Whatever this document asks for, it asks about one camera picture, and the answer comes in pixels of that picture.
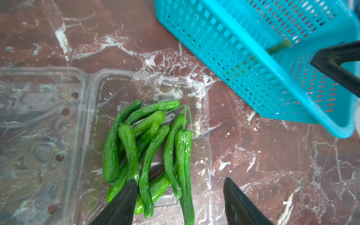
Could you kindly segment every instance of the clear plastic container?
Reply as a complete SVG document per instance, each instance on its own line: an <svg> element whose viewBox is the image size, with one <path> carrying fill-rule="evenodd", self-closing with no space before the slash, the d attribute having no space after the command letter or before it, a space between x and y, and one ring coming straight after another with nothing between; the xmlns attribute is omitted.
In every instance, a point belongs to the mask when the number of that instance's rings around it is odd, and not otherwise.
<svg viewBox="0 0 360 225"><path fill-rule="evenodd" d="M88 224L106 205L102 151L121 109L178 99L195 129L191 171L196 224L212 223L211 151L206 88L183 78L113 69L0 68L0 223ZM170 114L167 121L175 114ZM150 179L163 169L159 149ZM154 216L133 224L183 224L172 189Z"/></svg>

